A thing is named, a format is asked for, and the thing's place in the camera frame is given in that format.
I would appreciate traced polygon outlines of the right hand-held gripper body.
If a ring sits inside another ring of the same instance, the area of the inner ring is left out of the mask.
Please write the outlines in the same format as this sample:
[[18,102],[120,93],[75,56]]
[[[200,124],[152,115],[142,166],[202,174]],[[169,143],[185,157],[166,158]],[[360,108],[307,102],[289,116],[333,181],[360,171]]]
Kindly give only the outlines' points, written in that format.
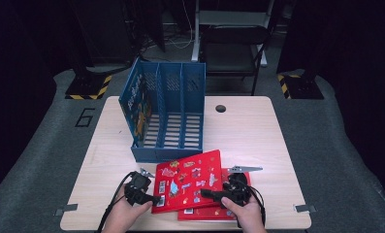
[[224,185],[227,191],[232,193],[230,197],[236,204],[247,203],[250,197],[254,197],[260,207],[263,206],[263,197],[260,192],[248,183],[246,175],[249,172],[261,171],[262,167],[247,167],[235,165],[228,168],[228,184]]

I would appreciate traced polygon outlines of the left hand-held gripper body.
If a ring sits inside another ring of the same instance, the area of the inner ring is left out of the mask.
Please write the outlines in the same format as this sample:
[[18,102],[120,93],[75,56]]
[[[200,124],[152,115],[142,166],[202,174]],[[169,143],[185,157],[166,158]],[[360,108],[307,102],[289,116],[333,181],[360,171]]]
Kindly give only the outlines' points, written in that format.
[[144,204],[146,200],[148,186],[151,184],[153,175],[142,168],[139,172],[134,171],[129,174],[131,181],[125,185],[124,195],[128,203],[133,206],[135,203]]

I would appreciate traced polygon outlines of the red picture book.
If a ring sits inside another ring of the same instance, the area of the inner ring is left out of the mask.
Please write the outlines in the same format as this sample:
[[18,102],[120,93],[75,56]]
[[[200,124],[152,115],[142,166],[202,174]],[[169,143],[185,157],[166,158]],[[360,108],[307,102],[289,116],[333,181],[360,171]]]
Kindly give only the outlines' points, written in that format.
[[156,166],[153,194],[161,200],[152,208],[153,214],[212,206],[202,189],[222,189],[220,150],[211,150]]
[[[246,175],[248,178],[248,183],[250,184],[249,173]],[[227,191],[224,188],[225,184],[228,184],[228,172],[227,168],[222,169],[222,190],[228,194],[228,198],[232,196],[230,191]],[[212,206],[202,207],[202,208],[193,208],[179,211],[177,213],[178,220],[232,220],[232,213],[228,211],[225,207],[222,206],[220,201],[213,201],[212,199],[206,198],[206,200],[212,201]]]

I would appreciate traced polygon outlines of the blue cartoon picture book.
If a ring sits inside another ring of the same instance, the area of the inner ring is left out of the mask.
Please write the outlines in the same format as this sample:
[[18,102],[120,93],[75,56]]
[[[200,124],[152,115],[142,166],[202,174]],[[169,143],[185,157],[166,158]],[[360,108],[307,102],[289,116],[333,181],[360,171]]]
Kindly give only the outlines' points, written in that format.
[[136,146],[144,144],[151,116],[151,102],[143,65],[141,59],[135,61],[118,99]]

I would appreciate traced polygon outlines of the blue plastic file rack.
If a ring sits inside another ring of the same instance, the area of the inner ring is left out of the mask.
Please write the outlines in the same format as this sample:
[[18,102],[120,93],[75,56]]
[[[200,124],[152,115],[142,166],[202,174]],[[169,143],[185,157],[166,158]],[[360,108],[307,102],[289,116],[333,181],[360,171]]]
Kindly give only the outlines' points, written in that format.
[[159,163],[203,151],[206,65],[144,61],[151,116],[138,162]]

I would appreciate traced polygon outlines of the person's right hand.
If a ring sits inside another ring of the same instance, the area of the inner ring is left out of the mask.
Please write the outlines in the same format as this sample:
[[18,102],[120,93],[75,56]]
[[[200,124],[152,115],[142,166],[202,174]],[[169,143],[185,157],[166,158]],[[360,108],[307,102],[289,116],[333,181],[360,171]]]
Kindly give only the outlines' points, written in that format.
[[227,197],[223,197],[221,203],[233,213],[243,233],[268,233],[262,221],[261,209],[253,196],[244,206],[234,203]]

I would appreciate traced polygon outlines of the person's left hand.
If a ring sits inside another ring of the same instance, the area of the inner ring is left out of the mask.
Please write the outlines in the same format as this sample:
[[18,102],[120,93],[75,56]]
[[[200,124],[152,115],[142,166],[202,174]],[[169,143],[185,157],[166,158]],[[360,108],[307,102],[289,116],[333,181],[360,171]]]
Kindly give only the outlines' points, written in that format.
[[138,206],[131,206],[124,195],[119,196],[112,205],[102,233],[126,233],[136,220],[151,207],[151,201]]

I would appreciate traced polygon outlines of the grey tape piece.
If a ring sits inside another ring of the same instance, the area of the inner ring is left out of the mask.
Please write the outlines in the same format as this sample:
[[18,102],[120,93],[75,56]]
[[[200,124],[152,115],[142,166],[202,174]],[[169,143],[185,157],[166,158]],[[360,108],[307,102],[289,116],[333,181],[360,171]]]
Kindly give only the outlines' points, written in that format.
[[63,216],[66,212],[76,211],[77,209],[78,209],[78,204],[67,204],[57,208],[53,213],[53,215]]
[[315,213],[317,209],[313,205],[295,205],[294,209],[296,210],[297,213],[303,213],[303,212],[308,212],[308,213]]

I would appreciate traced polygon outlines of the black yellow-striped stand base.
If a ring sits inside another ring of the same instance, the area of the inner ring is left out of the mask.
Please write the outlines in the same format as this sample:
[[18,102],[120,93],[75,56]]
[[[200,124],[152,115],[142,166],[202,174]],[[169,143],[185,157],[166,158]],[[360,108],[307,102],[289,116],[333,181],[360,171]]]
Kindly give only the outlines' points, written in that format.
[[286,99],[318,99],[324,98],[315,80],[307,81],[299,75],[278,74],[281,90]]
[[105,94],[111,79],[111,72],[92,72],[86,68],[78,70],[65,92],[65,98],[75,100],[100,99]]

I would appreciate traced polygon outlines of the black folding chair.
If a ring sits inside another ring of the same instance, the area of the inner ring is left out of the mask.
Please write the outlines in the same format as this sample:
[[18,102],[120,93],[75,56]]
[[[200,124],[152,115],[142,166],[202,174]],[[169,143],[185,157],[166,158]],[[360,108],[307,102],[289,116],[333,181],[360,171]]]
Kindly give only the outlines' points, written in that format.
[[216,26],[201,36],[199,61],[208,77],[252,77],[258,82],[261,59],[271,32],[264,26]]

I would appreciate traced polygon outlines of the dark curtain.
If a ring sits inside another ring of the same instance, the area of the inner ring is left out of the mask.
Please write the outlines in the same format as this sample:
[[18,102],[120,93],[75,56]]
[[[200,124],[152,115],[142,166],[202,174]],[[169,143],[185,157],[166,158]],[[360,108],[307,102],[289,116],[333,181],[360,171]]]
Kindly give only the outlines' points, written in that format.
[[385,0],[329,0],[338,17],[328,81],[344,127],[385,190]]
[[41,124],[56,91],[53,75],[10,0],[0,0],[0,184]]

